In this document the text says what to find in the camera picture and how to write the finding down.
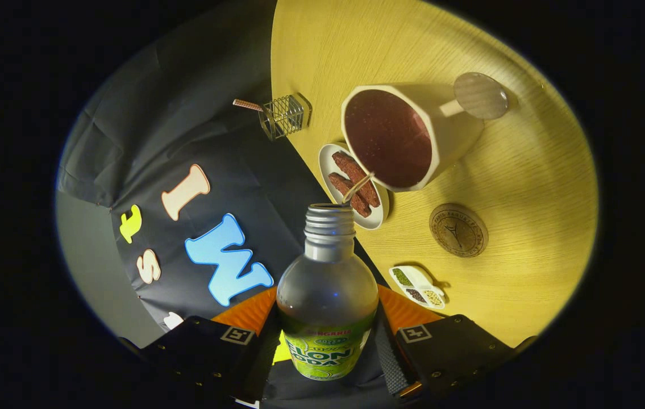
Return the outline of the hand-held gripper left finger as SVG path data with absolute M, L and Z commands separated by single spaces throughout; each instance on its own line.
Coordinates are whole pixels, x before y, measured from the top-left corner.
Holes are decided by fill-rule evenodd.
M 124 346 L 214 404 L 258 406 L 281 332 L 276 295 L 276 287 L 268 288 L 215 318 L 188 316 L 146 347 L 128 340 Z

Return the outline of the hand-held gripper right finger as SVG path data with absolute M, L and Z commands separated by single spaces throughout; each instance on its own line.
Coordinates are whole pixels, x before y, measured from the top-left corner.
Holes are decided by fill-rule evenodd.
M 483 377 L 534 341 L 510 347 L 463 314 L 445 318 L 378 287 L 375 346 L 388 393 L 398 402 L 441 399 Z

